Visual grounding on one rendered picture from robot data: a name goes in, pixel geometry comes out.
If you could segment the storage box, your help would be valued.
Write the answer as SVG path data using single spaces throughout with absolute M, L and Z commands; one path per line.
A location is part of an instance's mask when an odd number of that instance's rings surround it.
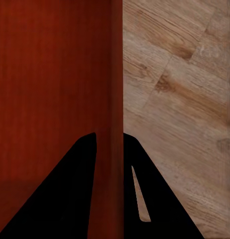
M 87 239 L 124 239 L 123 0 L 0 0 L 0 233 L 93 132 Z

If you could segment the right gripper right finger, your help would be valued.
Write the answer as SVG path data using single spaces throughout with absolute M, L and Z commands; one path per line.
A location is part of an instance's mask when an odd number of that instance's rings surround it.
M 124 239 L 204 239 L 140 142 L 123 133 Z M 132 166 L 151 222 L 140 220 Z

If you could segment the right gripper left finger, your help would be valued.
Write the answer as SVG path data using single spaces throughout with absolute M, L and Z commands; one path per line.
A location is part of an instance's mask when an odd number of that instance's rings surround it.
M 0 239 L 87 239 L 96 153 L 96 133 L 79 138 Z

